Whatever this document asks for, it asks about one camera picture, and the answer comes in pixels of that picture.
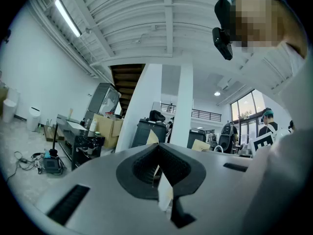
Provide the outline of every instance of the neck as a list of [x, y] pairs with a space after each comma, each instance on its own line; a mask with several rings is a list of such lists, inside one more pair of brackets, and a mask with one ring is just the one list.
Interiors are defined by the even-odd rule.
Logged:
[[273, 118], [268, 118], [268, 124], [269, 123], [273, 123], [274, 122], [274, 119]]
[[297, 18], [282, 5], [281, 13], [284, 29], [283, 41], [292, 46], [302, 58], [305, 58], [308, 50], [307, 38]]

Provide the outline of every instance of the black camera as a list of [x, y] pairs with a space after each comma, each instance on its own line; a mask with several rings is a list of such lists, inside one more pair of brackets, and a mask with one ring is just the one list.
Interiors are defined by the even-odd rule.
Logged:
[[212, 30], [212, 35], [215, 47], [226, 60], [231, 60], [233, 58], [233, 51], [230, 45], [229, 36], [225, 31], [217, 27]]

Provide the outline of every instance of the railing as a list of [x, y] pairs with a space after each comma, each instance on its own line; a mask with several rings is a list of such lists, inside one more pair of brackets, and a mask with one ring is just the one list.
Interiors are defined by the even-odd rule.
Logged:
[[[176, 105], [163, 104], [161, 103], [161, 111], [175, 114], [176, 113]], [[213, 120], [221, 122], [222, 115], [213, 113], [213, 112], [205, 112], [200, 110], [192, 109], [191, 116], [194, 118], [202, 118], [206, 120]]]

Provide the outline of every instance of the black plastic bin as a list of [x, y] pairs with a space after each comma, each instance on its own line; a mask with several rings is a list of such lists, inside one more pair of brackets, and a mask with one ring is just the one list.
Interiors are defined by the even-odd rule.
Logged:
[[191, 129], [189, 131], [187, 148], [191, 149], [196, 139], [205, 142], [206, 141], [205, 132], [198, 129]]
[[166, 125], [164, 123], [152, 123], [141, 119], [137, 125], [137, 131], [132, 144], [133, 147], [145, 145], [150, 134], [150, 130], [156, 134], [158, 141], [164, 143], [166, 139]]

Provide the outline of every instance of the black table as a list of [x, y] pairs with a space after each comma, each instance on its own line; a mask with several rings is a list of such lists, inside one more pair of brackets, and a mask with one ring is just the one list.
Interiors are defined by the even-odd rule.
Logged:
[[102, 135], [97, 135], [91, 131], [85, 131], [73, 128], [69, 122], [78, 123], [78, 121], [70, 119], [67, 120], [65, 116], [58, 115], [57, 116], [57, 124], [55, 127], [54, 137], [53, 137], [53, 149], [55, 148], [56, 135], [58, 128], [64, 134], [65, 141], [59, 141], [59, 144], [63, 151], [65, 152], [68, 159], [71, 161], [72, 170], [78, 167], [82, 162], [78, 162], [78, 158], [84, 156], [85, 159], [83, 162], [90, 160], [90, 158], [86, 157], [84, 154], [80, 154], [76, 151], [78, 147], [96, 147], [93, 152], [93, 157], [100, 157], [101, 147], [104, 144], [104, 137]]

